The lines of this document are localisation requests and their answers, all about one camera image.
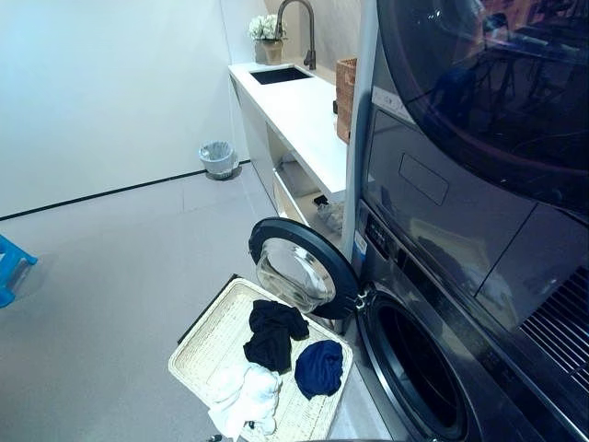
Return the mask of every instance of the kitchen faucet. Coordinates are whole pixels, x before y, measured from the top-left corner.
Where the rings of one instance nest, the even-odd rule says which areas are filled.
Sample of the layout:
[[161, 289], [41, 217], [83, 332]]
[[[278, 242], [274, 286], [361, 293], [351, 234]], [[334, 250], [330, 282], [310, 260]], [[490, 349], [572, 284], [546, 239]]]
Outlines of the kitchen faucet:
[[309, 13], [309, 31], [311, 35], [311, 49], [306, 52], [305, 60], [303, 64], [309, 66], [310, 70], [314, 70], [316, 67], [316, 56], [315, 56], [315, 15], [313, 14], [313, 8], [307, 0], [284, 0], [278, 7], [278, 18], [276, 20], [276, 30], [274, 31], [274, 39], [279, 40], [283, 35], [283, 12], [289, 3], [300, 2], [305, 5], [306, 10]]

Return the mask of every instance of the wicker storage basket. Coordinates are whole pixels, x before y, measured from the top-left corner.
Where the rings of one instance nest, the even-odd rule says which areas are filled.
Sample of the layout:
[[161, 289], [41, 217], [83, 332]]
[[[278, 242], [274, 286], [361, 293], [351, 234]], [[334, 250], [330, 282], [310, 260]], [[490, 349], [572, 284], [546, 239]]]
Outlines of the wicker storage basket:
[[335, 68], [335, 92], [338, 101], [338, 137], [350, 143], [352, 125], [353, 87], [356, 83], [355, 58], [338, 60]]
[[[248, 280], [234, 279], [202, 314], [169, 358], [170, 373], [208, 407], [213, 404], [214, 398], [214, 392], [209, 385], [212, 374], [222, 366], [247, 362], [243, 345], [252, 336], [248, 320], [255, 299], [268, 299], [285, 304], [278, 297]], [[256, 429], [252, 430], [244, 426], [241, 436], [250, 442], [292, 442], [325, 439], [328, 436], [341, 392], [352, 366], [352, 349], [335, 333], [309, 318], [306, 320], [309, 322], [308, 339], [291, 340], [292, 369], [282, 375], [283, 384], [274, 414], [276, 431], [270, 436], [264, 436]], [[315, 396], [308, 401], [296, 385], [296, 359], [310, 344], [326, 339], [341, 344], [343, 352], [341, 387], [332, 396]]]

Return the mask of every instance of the dryer vent grille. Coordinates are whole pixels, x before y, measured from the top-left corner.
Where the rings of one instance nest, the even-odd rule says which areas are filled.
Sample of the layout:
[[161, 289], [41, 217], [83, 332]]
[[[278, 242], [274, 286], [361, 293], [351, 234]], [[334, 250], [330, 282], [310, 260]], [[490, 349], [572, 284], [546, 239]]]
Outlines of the dryer vent grille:
[[520, 326], [589, 392], [589, 272], [579, 267]]

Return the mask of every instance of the sink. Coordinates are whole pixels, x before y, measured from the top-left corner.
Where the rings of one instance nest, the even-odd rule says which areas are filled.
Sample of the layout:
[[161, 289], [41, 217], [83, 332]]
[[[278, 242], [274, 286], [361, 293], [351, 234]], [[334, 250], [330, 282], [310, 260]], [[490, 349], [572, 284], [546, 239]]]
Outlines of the sink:
[[301, 80], [303, 78], [310, 78], [311, 76], [305, 74], [303, 71], [295, 67], [285, 67], [283, 69], [272, 69], [269, 71], [250, 72], [250, 74], [258, 80], [261, 85], [269, 85], [272, 83], [282, 83], [283, 81]]

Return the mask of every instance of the trash can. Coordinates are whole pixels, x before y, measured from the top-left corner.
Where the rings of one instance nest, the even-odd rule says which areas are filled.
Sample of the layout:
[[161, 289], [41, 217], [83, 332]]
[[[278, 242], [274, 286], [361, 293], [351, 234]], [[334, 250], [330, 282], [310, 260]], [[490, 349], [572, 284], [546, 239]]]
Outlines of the trash can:
[[211, 176], [216, 180], [229, 178], [239, 165], [239, 158], [227, 141], [213, 141], [199, 149], [199, 157]]

